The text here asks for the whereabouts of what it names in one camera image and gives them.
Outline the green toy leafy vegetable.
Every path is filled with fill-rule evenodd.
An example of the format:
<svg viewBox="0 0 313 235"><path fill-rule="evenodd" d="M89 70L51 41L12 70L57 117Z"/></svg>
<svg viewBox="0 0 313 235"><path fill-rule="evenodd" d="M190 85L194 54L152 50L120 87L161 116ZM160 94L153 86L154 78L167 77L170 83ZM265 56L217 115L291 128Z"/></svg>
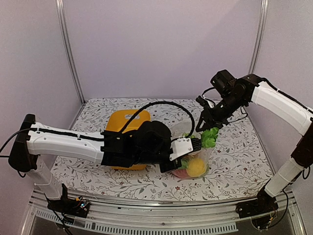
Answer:
<svg viewBox="0 0 313 235"><path fill-rule="evenodd" d="M216 140L218 138L219 129L213 127L210 130L205 130L201 134L202 148L214 148L216 146Z"/></svg>

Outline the clear polka dot zip bag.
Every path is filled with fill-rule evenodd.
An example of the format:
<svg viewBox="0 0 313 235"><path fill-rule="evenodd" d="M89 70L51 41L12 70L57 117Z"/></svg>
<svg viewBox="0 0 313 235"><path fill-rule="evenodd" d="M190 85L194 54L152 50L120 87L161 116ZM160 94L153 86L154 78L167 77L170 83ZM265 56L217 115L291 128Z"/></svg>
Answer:
<svg viewBox="0 0 313 235"><path fill-rule="evenodd" d="M213 127L203 132L194 132L191 139L201 140L201 149L188 153L181 158L181 167L171 173L181 179L196 179L203 177L209 170L209 159L213 148L216 146L219 129Z"/></svg>

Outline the yellow toy apple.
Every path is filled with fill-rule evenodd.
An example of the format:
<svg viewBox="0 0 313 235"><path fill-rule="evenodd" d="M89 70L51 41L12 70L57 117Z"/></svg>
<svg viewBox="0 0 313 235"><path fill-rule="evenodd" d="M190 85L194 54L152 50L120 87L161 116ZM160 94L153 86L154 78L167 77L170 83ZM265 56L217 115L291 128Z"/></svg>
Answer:
<svg viewBox="0 0 313 235"><path fill-rule="evenodd" d="M186 172L190 177L200 177L206 172L206 163L200 158L194 158L189 161Z"/></svg>

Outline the green toy grapes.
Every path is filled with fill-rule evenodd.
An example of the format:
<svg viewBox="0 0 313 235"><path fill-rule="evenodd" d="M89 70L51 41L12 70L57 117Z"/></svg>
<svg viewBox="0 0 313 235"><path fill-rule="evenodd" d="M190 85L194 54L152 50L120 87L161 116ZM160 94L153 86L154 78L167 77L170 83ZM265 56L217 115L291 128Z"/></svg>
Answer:
<svg viewBox="0 0 313 235"><path fill-rule="evenodd" d="M191 138L191 139L193 139L193 138L195 138L196 136L195 136L195 135L191 135L190 133L183 133L183 134L182 134L182 137L183 137L183 138Z"/></svg>

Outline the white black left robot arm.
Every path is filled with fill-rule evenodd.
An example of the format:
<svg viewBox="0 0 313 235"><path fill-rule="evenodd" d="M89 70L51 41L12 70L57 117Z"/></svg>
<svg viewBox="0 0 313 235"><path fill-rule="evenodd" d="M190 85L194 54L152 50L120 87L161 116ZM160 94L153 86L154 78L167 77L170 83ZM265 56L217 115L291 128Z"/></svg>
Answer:
<svg viewBox="0 0 313 235"><path fill-rule="evenodd" d="M40 155L59 155L87 160L104 166L129 168L158 164L161 172L181 166L181 157L193 150L189 138L171 139L167 126L145 121L136 130L83 133L52 128L27 114L9 154L9 165L33 179L61 212L69 212L73 203L65 188L47 169Z"/></svg>

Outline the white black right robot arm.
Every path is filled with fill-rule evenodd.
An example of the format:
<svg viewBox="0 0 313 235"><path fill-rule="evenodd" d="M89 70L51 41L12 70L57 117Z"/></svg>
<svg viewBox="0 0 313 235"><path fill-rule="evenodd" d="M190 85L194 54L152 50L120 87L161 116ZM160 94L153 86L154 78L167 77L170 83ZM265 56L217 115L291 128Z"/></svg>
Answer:
<svg viewBox="0 0 313 235"><path fill-rule="evenodd" d="M210 105L202 95L197 97L196 101L203 108L197 132L213 127L223 128L230 123L229 118L235 111L253 103L276 116L300 137L290 158L260 190L264 195L253 202L255 212L264 213L272 205L271 198L313 164L313 111L272 85L268 79L252 73L235 78L229 71L221 70L210 83L221 100L216 105Z"/></svg>

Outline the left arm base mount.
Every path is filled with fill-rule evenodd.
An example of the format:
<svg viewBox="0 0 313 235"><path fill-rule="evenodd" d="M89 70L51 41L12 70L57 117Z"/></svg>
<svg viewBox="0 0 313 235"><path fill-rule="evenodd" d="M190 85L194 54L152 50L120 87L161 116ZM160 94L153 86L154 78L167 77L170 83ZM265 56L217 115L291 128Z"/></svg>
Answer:
<svg viewBox="0 0 313 235"><path fill-rule="evenodd" d="M62 215L73 215L76 217L87 218L90 209L90 200L79 196L76 199L68 197L68 189L64 184L62 186L62 195L58 200L47 199L47 208L60 212Z"/></svg>

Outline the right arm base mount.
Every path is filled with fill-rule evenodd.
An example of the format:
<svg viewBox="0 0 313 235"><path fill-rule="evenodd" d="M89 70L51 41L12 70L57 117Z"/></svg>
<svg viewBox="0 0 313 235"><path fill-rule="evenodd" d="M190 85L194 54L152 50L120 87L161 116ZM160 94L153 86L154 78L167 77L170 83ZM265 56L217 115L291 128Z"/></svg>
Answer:
<svg viewBox="0 0 313 235"><path fill-rule="evenodd" d="M250 217L254 228L267 230L273 222L278 210L275 197L271 197L265 192L265 188L257 193L256 199L238 203L236 213L239 218Z"/></svg>

